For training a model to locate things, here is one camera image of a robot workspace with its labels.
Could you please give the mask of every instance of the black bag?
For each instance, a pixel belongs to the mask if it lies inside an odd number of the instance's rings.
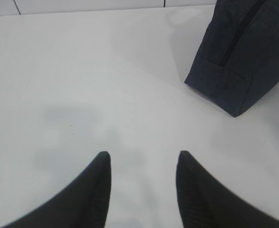
[[[236,117],[279,82],[279,0],[218,0],[186,84]]]

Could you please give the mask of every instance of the table surface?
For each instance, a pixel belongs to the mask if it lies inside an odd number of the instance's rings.
[[[112,156],[107,228],[182,227],[179,152],[279,219],[279,84],[232,118],[187,87],[214,6],[0,17],[0,226]]]

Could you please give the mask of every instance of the dark fabric bag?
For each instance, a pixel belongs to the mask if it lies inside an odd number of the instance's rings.
[[[279,0],[218,0],[185,83],[236,117],[279,82]]]
[[[58,195],[4,228],[103,228],[111,192],[111,159],[101,152]]]
[[[279,228],[264,214],[225,188],[190,154],[180,154],[177,200],[184,228]]]

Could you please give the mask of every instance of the black knit fabric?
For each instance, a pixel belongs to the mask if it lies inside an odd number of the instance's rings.
[[[180,154],[176,188],[184,228],[279,228],[279,221],[225,188],[188,152]]]
[[[218,0],[185,83],[232,116],[279,82],[279,0]]]
[[[103,228],[111,192],[111,160],[101,152],[47,203],[5,228]]]

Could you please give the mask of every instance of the white table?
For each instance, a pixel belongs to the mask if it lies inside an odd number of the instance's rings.
[[[189,150],[279,219],[279,84],[232,118],[184,83],[213,6],[0,18],[0,226],[112,155],[107,228],[181,228]]]

